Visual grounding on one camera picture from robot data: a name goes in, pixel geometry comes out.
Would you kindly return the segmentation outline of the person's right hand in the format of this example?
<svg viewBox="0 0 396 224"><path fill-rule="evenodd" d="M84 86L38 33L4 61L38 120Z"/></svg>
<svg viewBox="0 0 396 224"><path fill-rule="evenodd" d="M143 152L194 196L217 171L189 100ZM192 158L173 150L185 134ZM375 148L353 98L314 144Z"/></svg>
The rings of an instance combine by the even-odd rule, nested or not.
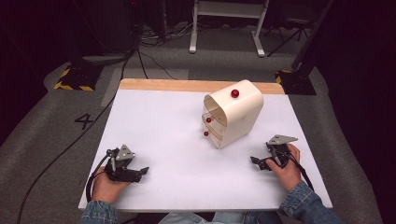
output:
<svg viewBox="0 0 396 224"><path fill-rule="evenodd" d="M290 155L295 161L289 161L284 168L280 168L272 160L267 160L266 164L276 174L280 185L286 190L291 191L298 185L302 178L297 164L300 162L300 150L293 144L288 144Z"/></svg>

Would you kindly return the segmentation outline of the black stand with striped base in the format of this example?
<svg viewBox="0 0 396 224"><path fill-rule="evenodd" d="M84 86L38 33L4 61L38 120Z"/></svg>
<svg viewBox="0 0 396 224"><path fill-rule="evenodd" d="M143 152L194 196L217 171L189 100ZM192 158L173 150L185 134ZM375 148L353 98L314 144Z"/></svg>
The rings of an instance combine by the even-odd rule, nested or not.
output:
<svg viewBox="0 0 396 224"><path fill-rule="evenodd" d="M50 0L50 2L54 17L53 29L69 60L69 65L62 72L54 88L94 91L103 71L103 66L93 65L83 59L72 31L72 26L63 12L65 0Z"/></svg>
<svg viewBox="0 0 396 224"><path fill-rule="evenodd" d="M293 61L296 69L293 71L279 70L275 73L276 83L281 86L283 92L288 95L316 95L317 92L309 78L315 67L320 54L324 50L325 42L321 25L326 21L327 14L332 8L334 0L330 0L318 16L318 21L313 27L311 35L305 41L300 52Z"/></svg>

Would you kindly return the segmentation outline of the cream drawer cabinet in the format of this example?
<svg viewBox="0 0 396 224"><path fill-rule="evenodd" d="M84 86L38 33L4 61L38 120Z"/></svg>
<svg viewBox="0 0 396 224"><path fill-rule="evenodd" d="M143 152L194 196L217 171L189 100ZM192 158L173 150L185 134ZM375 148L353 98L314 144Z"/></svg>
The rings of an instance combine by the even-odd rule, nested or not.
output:
<svg viewBox="0 0 396 224"><path fill-rule="evenodd" d="M231 96L232 90L239 90L237 98ZM227 118L220 148L230 145L253 129L263 104L262 92L248 80L239 81L205 96L203 114L210 113Z"/></svg>

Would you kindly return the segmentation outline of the cream drawer with red knob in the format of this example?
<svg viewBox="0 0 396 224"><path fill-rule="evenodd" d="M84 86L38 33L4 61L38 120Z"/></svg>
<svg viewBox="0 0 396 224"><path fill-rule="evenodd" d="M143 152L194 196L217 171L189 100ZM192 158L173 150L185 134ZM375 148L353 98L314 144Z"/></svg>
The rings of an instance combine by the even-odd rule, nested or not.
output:
<svg viewBox="0 0 396 224"><path fill-rule="evenodd" d="M217 128L225 128L227 126L227 118L222 115L213 115L213 114L203 114L202 115L203 123L206 126L217 127Z"/></svg>
<svg viewBox="0 0 396 224"><path fill-rule="evenodd" d="M203 126L204 136L208 137L216 148L220 148L225 129L220 126Z"/></svg>

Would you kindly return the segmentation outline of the person's left hand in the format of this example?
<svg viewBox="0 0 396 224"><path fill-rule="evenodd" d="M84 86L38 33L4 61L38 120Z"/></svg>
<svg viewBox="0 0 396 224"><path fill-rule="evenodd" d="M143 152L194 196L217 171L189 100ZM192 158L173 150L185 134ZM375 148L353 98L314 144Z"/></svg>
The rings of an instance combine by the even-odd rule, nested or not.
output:
<svg viewBox="0 0 396 224"><path fill-rule="evenodd" d="M110 180L105 173L105 168L100 167L93 180L92 200L114 203L120 194L129 186L129 182L115 182Z"/></svg>

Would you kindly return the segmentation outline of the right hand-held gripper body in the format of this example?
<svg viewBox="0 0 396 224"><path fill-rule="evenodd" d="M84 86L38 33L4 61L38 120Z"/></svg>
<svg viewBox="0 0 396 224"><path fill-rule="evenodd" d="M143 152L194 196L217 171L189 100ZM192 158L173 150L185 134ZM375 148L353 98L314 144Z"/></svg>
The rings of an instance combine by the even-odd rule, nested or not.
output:
<svg viewBox="0 0 396 224"><path fill-rule="evenodd" d="M297 160L290 154L288 143L297 141L296 137L276 134L267 143L268 152L271 154L270 160L274 161L280 168L284 168L288 161Z"/></svg>

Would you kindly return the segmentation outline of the white metal table frame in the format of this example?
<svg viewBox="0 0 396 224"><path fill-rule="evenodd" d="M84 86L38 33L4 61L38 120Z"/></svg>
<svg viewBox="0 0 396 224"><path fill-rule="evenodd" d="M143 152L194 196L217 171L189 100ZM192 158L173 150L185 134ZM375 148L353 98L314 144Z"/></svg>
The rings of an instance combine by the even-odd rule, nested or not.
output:
<svg viewBox="0 0 396 224"><path fill-rule="evenodd" d="M189 53L193 54L197 50L198 17L217 16L244 19L257 19L256 30L251 32L255 48L259 57L265 56L265 51L260 41L262 24L266 16L270 0L263 0L259 4L250 3L230 3L230 2L210 2L206 0L194 0L192 10L192 33Z"/></svg>

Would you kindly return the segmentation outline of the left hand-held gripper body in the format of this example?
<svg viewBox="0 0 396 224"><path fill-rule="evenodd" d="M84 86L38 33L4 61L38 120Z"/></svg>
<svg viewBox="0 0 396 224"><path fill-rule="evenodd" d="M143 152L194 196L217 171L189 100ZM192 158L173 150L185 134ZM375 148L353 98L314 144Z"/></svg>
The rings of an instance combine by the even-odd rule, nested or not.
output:
<svg viewBox="0 0 396 224"><path fill-rule="evenodd" d="M131 178L141 175L139 171L128 169L128 165L134 159L135 153L126 145L122 145L121 148L108 149L106 154L109 159L105 166L105 173L110 180L132 183Z"/></svg>

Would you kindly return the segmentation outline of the white table mat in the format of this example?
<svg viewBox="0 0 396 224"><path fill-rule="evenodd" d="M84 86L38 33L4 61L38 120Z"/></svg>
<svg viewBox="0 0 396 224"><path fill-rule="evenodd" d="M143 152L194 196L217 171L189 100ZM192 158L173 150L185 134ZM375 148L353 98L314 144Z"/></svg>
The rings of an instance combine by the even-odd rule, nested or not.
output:
<svg viewBox="0 0 396 224"><path fill-rule="evenodd" d="M147 168L115 205L127 212L248 211L277 209L286 192L274 173L252 158L268 155L276 134L292 136L301 164L325 206L332 201L286 95L266 94L251 132L217 149L204 136L204 96L185 91L118 91L95 158L127 146L131 169Z"/></svg>

